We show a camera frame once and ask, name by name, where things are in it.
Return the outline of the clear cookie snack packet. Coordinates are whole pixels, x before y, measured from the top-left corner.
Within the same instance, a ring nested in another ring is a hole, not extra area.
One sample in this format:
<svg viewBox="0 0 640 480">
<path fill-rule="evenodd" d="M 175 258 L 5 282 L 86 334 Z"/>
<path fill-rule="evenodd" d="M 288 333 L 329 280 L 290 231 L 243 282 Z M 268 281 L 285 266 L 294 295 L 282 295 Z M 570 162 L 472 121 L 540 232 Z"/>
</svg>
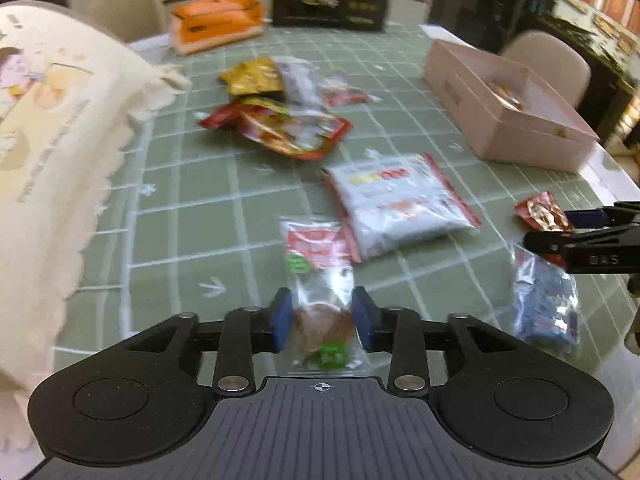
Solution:
<svg viewBox="0 0 640 480">
<path fill-rule="evenodd" d="M 371 363 L 352 319 L 352 258 L 342 226 L 319 216 L 280 221 L 293 300 L 292 367 L 301 375 L 363 376 Z"/>
</svg>

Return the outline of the small red gold snack packet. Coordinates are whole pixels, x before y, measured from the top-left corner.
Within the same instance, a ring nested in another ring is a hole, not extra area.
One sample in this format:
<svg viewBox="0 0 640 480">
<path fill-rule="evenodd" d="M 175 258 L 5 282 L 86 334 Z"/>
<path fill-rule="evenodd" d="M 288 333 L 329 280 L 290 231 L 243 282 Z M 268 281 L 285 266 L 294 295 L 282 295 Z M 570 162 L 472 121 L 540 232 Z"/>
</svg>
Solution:
<svg viewBox="0 0 640 480">
<path fill-rule="evenodd" d="M 554 195 L 548 191 L 521 200 L 514 212 L 533 230 L 541 232 L 570 232 L 574 226 L 568 220 Z"/>
</svg>

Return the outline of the clear white red-top snack packet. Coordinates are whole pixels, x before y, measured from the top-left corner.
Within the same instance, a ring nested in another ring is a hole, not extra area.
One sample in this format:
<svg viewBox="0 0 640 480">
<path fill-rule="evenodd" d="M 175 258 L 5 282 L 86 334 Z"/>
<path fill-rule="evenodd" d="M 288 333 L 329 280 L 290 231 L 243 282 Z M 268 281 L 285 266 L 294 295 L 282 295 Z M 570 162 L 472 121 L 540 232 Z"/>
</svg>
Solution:
<svg viewBox="0 0 640 480">
<path fill-rule="evenodd" d="M 274 56 L 272 60 L 280 75 L 286 102 L 310 110 L 324 109 L 318 79 L 311 62 L 294 56 Z"/>
</svg>

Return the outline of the blue clear candy packet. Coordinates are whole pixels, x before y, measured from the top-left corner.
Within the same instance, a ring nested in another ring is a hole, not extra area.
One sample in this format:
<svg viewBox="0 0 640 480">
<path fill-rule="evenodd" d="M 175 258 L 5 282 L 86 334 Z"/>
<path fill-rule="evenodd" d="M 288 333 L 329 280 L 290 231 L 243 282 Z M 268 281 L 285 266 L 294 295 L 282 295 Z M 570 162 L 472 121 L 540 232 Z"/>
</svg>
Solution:
<svg viewBox="0 0 640 480">
<path fill-rule="evenodd" d="M 555 354 L 572 353 L 579 344 L 575 279 L 517 244 L 512 246 L 511 262 L 513 335 Z"/>
</svg>

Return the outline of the white red-edged snack bag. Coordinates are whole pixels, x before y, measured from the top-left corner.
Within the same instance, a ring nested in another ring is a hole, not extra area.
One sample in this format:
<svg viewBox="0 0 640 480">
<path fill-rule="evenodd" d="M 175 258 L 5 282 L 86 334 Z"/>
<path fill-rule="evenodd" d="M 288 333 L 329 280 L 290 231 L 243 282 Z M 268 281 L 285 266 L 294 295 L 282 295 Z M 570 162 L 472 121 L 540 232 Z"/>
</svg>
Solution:
<svg viewBox="0 0 640 480">
<path fill-rule="evenodd" d="M 482 225 L 427 153 L 326 166 L 321 174 L 356 262 Z"/>
</svg>

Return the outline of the pink open storage box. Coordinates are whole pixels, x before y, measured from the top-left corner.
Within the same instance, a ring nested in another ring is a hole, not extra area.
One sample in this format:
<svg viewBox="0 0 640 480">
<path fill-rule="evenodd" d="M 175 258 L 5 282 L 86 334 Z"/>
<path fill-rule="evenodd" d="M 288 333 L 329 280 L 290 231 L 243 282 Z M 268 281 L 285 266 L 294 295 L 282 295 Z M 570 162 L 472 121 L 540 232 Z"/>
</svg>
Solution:
<svg viewBox="0 0 640 480">
<path fill-rule="evenodd" d="M 577 174 L 596 148 L 596 133 L 574 107 L 541 76 L 502 56 L 436 39 L 423 79 L 480 159 Z M 504 106 L 491 81 L 515 91 L 524 110 Z"/>
</svg>

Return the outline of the bread roll in box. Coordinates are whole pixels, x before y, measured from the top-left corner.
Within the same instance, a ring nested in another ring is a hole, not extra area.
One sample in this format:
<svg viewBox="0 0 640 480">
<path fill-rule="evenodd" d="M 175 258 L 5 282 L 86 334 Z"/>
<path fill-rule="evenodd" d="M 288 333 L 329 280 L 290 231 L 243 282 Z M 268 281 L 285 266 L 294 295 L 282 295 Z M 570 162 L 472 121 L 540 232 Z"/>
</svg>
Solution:
<svg viewBox="0 0 640 480">
<path fill-rule="evenodd" d="M 501 101 L 504 106 L 512 108 L 512 110 L 524 110 L 524 102 L 522 98 L 513 90 L 497 81 L 491 81 L 488 84 L 491 92 Z"/>
</svg>

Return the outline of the beige chair right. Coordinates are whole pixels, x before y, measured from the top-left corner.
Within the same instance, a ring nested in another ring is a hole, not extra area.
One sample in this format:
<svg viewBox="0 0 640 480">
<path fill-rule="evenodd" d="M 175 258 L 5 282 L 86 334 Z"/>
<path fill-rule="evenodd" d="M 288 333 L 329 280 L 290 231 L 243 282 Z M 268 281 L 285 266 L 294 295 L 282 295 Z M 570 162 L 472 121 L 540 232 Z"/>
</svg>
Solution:
<svg viewBox="0 0 640 480">
<path fill-rule="evenodd" d="M 503 58 L 526 66 L 572 107 L 576 108 L 589 86 L 591 68 L 572 47 L 540 30 L 522 32 L 500 52 Z"/>
</svg>

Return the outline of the green grid tablecloth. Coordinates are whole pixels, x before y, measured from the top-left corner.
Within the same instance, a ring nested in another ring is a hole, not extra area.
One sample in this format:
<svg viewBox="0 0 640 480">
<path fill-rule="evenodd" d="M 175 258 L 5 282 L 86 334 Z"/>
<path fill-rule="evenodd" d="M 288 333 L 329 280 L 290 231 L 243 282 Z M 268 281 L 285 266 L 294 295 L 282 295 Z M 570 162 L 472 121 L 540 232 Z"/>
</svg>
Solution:
<svg viewBox="0 0 640 480">
<path fill-rule="evenodd" d="M 379 35 L 270 29 L 246 44 L 183 60 L 191 91 L 136 135 L 98 208 L 84 278 L 54 347 L 56 366 L 183 311 L 216 320 L 262 304 L 285 285 L 280 219 L 334 211 L 320 165 L 198 125 L 226 98 L 218 74 L 267 54 L 340 70 L 370 94 L 367 103 L 342 109 L 352 131 L 332 162 L 430 154 L 480 216 L 478 231 L 357 266 L 356 283 L 383 306 L 400 304 L 434 320 L 463 312 L 506 325 L 509 249 L 523 234 L 514 203 L 550 191 L 564 207 L 580 209 L 635 200 L 639 191 L 604 151 L 577 176 L 477 159 L 422 81 L 430 44 L 423 26 L 391 24 Z"/>
</svg>

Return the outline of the red yellow snack bag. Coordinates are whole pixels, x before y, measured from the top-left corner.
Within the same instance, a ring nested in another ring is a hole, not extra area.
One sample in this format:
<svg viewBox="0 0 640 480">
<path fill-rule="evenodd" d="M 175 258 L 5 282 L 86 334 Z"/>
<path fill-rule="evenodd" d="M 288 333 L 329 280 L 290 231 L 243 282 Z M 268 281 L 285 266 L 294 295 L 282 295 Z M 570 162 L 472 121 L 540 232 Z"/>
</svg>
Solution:
<svg viewBox="0 0 640 480">
<path fill-rule="evenodd" d="M 325 110 L 244 96 L 202 118 L 210 130 L 233 130 L 269 151 L 300 160 L 319 160 L 352 130 L 352 124 Z"/>
</svg>

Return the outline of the dark display cabinet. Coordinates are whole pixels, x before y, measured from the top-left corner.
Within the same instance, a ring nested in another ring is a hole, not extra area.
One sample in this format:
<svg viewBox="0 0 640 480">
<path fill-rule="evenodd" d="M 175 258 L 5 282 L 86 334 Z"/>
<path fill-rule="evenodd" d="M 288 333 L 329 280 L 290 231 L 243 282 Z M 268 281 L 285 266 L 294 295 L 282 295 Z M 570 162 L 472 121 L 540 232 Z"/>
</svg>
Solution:
<svg viewBox="0 0 640 480">
<path fill-rule="evenodd" d="M 577 111 L 613 156 L 637 156 L 639 38 L 579 0 L 524 0 L 515 31 L 542 30 L 587 62 L 587 90 Z"/>
</svg>

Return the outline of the small red clear snack packet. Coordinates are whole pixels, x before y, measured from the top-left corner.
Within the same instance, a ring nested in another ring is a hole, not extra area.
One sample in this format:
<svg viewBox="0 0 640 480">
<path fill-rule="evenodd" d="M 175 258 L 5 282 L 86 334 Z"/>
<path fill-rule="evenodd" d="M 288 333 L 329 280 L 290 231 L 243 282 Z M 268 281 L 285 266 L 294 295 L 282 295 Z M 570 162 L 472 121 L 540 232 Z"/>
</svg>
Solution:
<svg viewBox="0 0 640 480">
<path fill-rule="evenodd" d="M 369 99 L 366 92 L 353 86 L 340 72 L 323 75 L 320 79 L 320 89 L 326 104 L 330 107 L 362 104 Z"/>
</svg>

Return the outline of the cream tote bag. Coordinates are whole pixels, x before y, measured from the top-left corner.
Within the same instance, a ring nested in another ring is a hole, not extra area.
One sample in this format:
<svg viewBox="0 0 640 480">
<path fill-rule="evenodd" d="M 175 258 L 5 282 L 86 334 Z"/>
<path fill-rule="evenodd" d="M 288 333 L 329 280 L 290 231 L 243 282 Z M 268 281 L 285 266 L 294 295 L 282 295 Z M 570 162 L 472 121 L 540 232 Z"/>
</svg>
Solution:
<svg viewBox="0 0 640 480">
<path fill-rule="evenodd" d="M 1 8 L 1 446 L 32 445 L 27 403 L 53 370 L 82 253 L 137 125 L 187 92 L 88 18 Z"/>
</svg>

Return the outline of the orange tissue pack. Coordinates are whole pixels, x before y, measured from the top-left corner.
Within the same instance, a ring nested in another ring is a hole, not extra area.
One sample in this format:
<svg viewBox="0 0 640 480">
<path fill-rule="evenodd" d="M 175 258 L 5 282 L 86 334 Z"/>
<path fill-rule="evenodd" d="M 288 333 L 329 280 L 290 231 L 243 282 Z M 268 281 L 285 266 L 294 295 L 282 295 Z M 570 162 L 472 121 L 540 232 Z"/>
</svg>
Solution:
<svg viewBox="0 0 640 480">
<path fill-rule="evenodd" d="M 193 0 L 174 6 L 169 44 L 189 55 L 260 36 L 264 10 L 258 0 Z"/>
</svg>

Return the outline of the beige chair left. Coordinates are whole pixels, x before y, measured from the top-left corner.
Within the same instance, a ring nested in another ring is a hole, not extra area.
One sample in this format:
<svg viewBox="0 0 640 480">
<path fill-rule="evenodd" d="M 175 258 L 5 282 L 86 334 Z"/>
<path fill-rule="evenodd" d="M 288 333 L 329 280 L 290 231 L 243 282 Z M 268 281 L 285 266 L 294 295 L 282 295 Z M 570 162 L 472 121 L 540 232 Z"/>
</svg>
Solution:
<svg viewBox="0 0 640 480">
<path fill-rule="evenodd" d="M 130 44 L 166 32 L 163 0 L 94 0 L 88 17 Z"/>
</svg>

